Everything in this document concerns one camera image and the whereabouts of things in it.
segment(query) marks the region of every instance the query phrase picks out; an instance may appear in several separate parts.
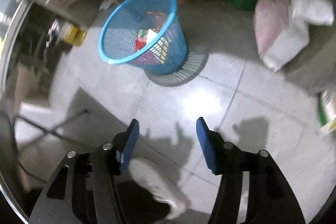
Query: white sneaker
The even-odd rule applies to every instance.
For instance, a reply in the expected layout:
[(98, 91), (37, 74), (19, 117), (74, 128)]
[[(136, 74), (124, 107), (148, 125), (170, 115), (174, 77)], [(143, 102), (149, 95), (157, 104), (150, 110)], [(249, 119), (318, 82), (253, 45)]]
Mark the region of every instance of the white sneaker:
[(187, 210), (188, 199), (162, 175), (157, 164), (145, 158), (135, 158), (131, 159), (128, 170), (132, 179), (147, 189), (156, 201), (169, 204), (170, 213), (166, 219), (177, 218)]

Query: wire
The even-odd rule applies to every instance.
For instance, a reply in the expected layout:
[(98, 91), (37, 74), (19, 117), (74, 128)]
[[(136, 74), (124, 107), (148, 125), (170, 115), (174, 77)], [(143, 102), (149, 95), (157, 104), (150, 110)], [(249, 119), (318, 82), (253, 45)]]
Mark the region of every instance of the wire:
[(36, 179), (36, 180), (41, 181), (41, 182), (43, 182), (43, 183), (47, 183), (47, 181), (44, 180), (43, 178), (40, 178), (40, 177), (38, 177), (38, 176), (36, 176), (36, 175), (30, 173), (30, 172), (29, 172), (29, 171), (22, 165), (22, 163), (21, 163), (19, 160), (17, 161), (17, 164), (19, 165), (19, 167), (22, 169), (23, 172), (25, 172), (27, 175), (29, 175), (29, 176), (32, 177), (33, 179)]
[(23, 165), (22, 163), (20, 162), (20, 152), (18, 150), (18, 147), (17, 147), (17, 142), (16, 142), (16, 138), (15, 138), (15, 131), (14, 131), (14, 123), (11, 123), (11, 120), (8, 116), (8, 114), (4, 111), (4, 110), (1, 110), (0, 111), (0, 116), (2, 116), (3, 118), (5, 118), (8, 122), (8, 125), (9, 125), (9, 131), (10, 131), (10, 134), (11, 134), (11, 137), (12, 137), (12, 146), (13, 146), (13, 149), (14, 149), (14, 152), (15, 152), (15, 157), (16, 157), (16, 161), (17, 161), (17, 164), (18, 166), (22, 169), (23, 172), (25, 172), (27, 175), (29, 175), (30, 177), (38, 180), (38, 181), (41, 181), (43, 183), (47, 183), (46, 180), (44, 180), (43, 178), (39, 177), (39, 176), (36, 176), (32, 173), (30, 173)]

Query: trash can rim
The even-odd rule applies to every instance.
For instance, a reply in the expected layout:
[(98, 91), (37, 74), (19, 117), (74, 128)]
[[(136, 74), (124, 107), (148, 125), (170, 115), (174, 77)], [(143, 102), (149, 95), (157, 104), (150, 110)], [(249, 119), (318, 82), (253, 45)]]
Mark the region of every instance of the trash can rim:
[(113, 65), (118, 65), (118, 64), (123, 64), (123, 63), (127, 63), (130, 62), (136, 58), (138, 58), (139, 56), (141, 56), (142, 54), (144, 54), (145, 52), (147, 52), (150, 48), (152, 48), (159, 40), (160, 38), (164, 35), (164, 33), (168, 30), (168, 28), (170, 27), (170, 25), (172, 25), (176, 14), (177, 14), (177, 2), (176, 0), (169, 0), (170, 1), (170, 11), (169, 11), (169, 15), (167, 18), (167, 21), (165, 22), (165, 24), (162, 26), (161, 30), (159, 31), (159, 33), (157, 34), (157, 36), (149, 43), (147, 44), (145, 47), (143, 47), (142, 49), (140, 49), (138, 52), (135, 52), (134, 54), (131, 54), (130, 56), (124, 57), (124, 58), (120, 58), (120, 59), (111, 59), (109, 58), (105, 51), (104, 51), (104, 37), (105, 34), (108, 30), (108, 26), (110, 25), (110, 22), (112, 20), (112, 18), (118, 13), (120, 12), (120, 10), (127, 4), (129, 4), (130, 2), (132, 2), (134, 0), (125, 0), (122, 4), (120, 4), (113, 12), (112, 14), (109, 16), (109, 18), (107, 19), (107, 21), (105, 22), (103, 29), (101, 31), (100, 34), (100, 38), (99, 38), (99, 54), (100, 57), (103, 59), (103, 61), (109, 63), (109, 64), (113, 64)]

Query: mesh trash can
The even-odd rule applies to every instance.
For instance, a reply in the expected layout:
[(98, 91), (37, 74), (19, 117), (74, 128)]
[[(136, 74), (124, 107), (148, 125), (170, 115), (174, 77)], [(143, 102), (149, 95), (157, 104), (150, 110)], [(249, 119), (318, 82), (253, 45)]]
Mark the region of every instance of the mesh trash can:
[(125, 0), (106, 21), (99, 42), (101, 58), (167, 74), (187, 56), (176, 0)]

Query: metal screw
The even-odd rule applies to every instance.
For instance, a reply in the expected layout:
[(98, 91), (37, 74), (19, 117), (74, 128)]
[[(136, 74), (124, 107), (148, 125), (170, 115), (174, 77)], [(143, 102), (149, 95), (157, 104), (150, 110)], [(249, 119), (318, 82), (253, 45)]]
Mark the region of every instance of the metal screw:
[(224, 143), (224, 148), (225, 149), (232, 149), (232, 147), (233, 147), (233, 143), (230, 143), (230, 142), (225, 142)]
[(103, 144), (103, 149), (104, 150), (110, 150), (112, 148), (112, 144), (111, 143), (105, 143)]
[(71, 158), (73, 158), (74, 156), (76, 156), (76, 154), (77, 154), (76, 151), (72, 150), (72, 151), (69, 151), (69, 152), (67, 153), (67, 157), (71, 159)]
[(260, 150), (259, 151), (260, 156), (262, 157), (268, 157), (269, 153), (266, 150)]

